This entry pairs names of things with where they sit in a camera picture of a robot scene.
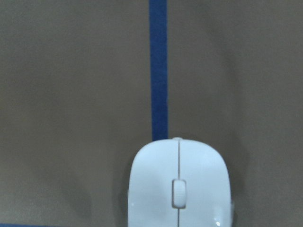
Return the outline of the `white computer mouse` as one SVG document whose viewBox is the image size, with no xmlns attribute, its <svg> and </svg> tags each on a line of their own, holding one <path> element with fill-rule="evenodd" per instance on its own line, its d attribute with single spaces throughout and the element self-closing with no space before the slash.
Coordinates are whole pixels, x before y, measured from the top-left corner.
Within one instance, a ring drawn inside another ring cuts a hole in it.
<svg viewBox="0 0 303 227">
<path fill-rule="evenodd" d="M 130 227 L 230 227 L 227 166 L 205 143 L 173 138 L 142 147 L 128 187 Z"/>
</svg>

